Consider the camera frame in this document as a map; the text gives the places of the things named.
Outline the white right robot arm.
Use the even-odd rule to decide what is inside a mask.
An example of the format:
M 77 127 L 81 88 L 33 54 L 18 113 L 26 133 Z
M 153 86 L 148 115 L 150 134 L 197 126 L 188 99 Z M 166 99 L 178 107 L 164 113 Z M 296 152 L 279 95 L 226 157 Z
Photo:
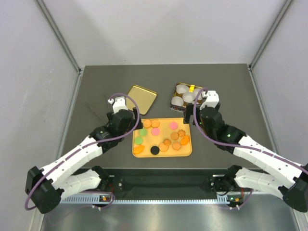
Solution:
M 225 124 L 219 107 L 189 103 L 184 111 L 183 122 L 193 124 L 201 134 L 219 149 L 245 159 L 264 173 L 254 172 L 241 166 L 232 166 L 223 180 L 229 190 L 250 188 L 263 191 L 282 199 L 299 212 L 308 210 L 308 166 L 302 165 L 263 147 L 242 130 Z

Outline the tan scalloped cookie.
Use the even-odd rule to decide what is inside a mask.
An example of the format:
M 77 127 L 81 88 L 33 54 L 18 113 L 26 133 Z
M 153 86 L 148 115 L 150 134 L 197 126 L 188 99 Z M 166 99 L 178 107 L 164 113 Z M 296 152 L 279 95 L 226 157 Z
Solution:
M 172 148 L 176 151 L 180 150 L 181 149 L 181 144 L 179 142 L 174 142 L 172 144 Z

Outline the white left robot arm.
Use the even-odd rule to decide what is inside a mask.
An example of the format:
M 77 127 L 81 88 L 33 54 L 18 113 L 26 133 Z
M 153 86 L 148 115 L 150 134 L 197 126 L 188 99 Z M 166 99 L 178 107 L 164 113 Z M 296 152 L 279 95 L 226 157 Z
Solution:
M 32 167 L 27 172 L 27 199 L 25 209 L 32 201 L 34 208 L 47 214 L 54 210 L 61 200 L 88 189 L 104 191 L 109 186 L 109 179 L 100 167 L 95 167 L 83 174 L 75 172 L 90 160 L 116 147 L 134 130 L 141 129 L 142 123 L 138 107 L 133 111 L 121 109 L 116 113 L 108 112 L 108 123 L 97 127 L 74 149 L 56 161 L 42 168 Z

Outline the tan flower cookie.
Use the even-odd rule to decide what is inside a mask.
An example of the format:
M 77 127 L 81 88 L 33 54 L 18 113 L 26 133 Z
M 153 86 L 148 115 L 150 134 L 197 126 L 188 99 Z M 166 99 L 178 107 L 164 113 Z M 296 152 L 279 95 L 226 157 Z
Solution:
M 163 144 L 166 146 L 170 146 L 171 145 L 171 140 L 170 139 L 164 139 L 163 140 Z

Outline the square cookie tin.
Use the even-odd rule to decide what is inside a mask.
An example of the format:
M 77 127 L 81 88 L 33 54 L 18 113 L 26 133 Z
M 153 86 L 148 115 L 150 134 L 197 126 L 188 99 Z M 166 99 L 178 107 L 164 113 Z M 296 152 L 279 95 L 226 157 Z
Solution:
M 197 104 L 200 104 L 202 96 L 200 95 L 196 98 L 200 89 L 201 87 L 196 85 L 178 82 L 170 101 L 170 108 L 175 111 L 184 112 L 189 103 L 197 102 Z

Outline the pink cookie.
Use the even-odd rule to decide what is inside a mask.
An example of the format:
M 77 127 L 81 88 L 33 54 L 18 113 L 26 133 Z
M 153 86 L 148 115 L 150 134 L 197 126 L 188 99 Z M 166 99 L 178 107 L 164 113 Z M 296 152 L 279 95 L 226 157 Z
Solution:
M 169 127 L 170 127 L 170 129 L 172 129 L 172 130 L 176 130 L 176 129 L 178 128 L 178 124 L 177 124 L 177 122 L 171 122 L 171 123 L 169 124 Z
M 159 128 L 152 128 L 151 133 L 154 136 L 158 136 L 160 134 L 160 129 Z

